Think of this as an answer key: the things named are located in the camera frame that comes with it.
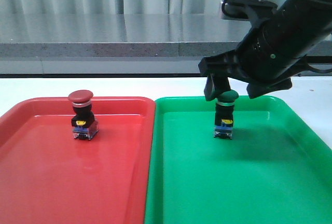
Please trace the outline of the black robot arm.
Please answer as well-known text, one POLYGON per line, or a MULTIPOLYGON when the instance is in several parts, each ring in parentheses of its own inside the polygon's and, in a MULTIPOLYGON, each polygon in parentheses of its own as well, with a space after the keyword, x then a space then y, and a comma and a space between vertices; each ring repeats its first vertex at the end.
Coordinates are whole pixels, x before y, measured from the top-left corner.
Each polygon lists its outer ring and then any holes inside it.
POLYGON ((250 98, 292 87, 291 77, 311 71, 306 56, 331 33, 331 0, 223 0, 225 17, 251 29, 233 50, 199 63, 204 95, 212 101, 230 90, 229 78, 247 83, 250 98))

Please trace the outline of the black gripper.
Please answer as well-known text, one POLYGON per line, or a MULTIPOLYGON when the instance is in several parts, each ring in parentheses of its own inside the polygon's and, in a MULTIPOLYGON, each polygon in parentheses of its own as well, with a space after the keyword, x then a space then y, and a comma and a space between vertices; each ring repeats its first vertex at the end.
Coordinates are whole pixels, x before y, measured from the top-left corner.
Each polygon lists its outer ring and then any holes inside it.
POLYGON ((236 49, 200 61, 200 74, 207 77, 205 100, 230 91, 228 77, 248 82, 250 99, 288 90, 293 86, 289 77, 306 71, 308 51, 307 26, 264 24, 252 29, 236 49))

